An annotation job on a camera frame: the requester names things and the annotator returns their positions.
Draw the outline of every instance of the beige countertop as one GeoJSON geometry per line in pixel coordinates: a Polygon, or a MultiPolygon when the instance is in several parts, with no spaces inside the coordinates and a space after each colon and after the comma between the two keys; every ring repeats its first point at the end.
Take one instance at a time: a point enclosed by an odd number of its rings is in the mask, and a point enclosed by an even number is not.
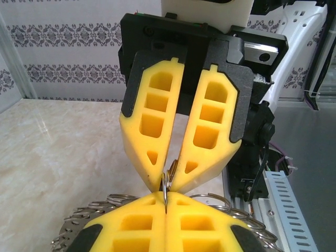
{"type": "MultiPolygon", "coordinates": [[[[50,251],[63,218],[111,193],[150,193],[123,150],[120,103],[21,100],[0,114],[0,251],[50,251]]],[[[177,115],[167,166],[187,117],[177,115]]],[[[221,176],[188,193],[223,195],[221,176]]]]}

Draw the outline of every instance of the damask wallpaper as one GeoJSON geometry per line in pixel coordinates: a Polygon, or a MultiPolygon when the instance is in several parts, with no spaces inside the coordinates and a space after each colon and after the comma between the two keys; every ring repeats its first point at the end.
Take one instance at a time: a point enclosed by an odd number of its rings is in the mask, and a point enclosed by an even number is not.
{"type": "Polygon", "coordinates": [[[0,54],[0,113],[21,99],[21,94],[0,54]]]}
{"type": "MultiPolygon", "coordinates": [[[[160,0],[1,0],[0,13],[40,99],[121,101],[118,50],[124,13],[161,14],[160,0]]],[[[276,33],[282,7],[251,15],[247,26],[276,33]]],[[[316,33],[288,73],[283,98],[300,98],[316,33]]]]}

